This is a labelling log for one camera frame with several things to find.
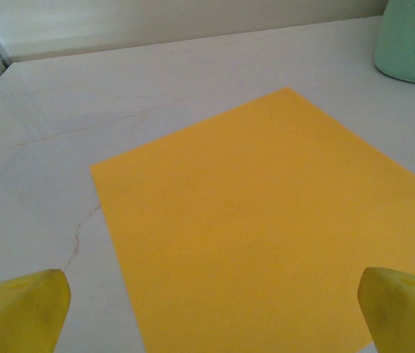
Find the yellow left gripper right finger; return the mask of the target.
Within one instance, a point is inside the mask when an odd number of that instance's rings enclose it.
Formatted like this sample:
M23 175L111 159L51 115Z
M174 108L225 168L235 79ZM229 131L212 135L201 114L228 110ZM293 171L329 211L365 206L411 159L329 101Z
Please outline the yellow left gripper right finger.
M377 353L415 353L415 275L366 268L358 302Z

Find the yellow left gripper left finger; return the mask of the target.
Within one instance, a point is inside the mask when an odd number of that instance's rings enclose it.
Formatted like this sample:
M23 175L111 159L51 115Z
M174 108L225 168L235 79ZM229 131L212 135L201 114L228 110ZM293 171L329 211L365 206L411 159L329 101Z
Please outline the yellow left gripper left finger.
M54 353L70 303L60 269L0 282L0 353Z

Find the orange paper sheet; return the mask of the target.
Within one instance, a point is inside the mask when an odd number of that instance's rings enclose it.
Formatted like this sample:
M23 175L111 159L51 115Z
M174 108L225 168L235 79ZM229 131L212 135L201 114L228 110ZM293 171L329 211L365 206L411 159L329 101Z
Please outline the orange paper sheet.
M91 167L146 353L355 353L415 175L288 88Z

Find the mint green zip case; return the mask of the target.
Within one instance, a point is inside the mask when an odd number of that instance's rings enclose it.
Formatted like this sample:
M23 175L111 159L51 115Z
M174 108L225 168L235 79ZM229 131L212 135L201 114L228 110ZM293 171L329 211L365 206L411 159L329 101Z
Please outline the mint green zip case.
M374 53L383 74L415 83L415 0L388 0Z

